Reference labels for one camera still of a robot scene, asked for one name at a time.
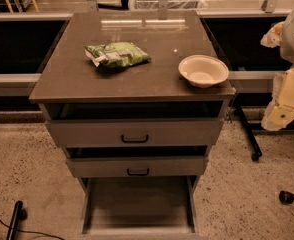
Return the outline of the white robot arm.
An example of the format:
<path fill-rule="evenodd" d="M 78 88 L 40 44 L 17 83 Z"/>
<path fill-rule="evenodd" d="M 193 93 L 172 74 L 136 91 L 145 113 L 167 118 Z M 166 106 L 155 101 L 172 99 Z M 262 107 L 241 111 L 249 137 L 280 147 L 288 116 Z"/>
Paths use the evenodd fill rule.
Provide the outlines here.
<path fill-rule="evenodd" d="M 284 21 L 270 28 L 260 44 L 268 48 L 279 47 L 281 58 L 291 63 L 284 73 L 275 74 L 272 101 L 261 121 L 265 130 L 278 131 L 294 120 L 294 9 Z"/>

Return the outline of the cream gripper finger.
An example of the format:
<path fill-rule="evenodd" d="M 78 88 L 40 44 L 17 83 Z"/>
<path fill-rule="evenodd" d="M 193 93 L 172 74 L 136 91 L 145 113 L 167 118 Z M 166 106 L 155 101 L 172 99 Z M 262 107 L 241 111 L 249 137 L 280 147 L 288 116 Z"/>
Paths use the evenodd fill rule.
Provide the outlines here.
<path fill-rule="evenodd" d="M 260 44 L 264 47 L 275 48 L 281 45 L 284 22 L 274 24 L 269 31 L 263 35 Z"/>

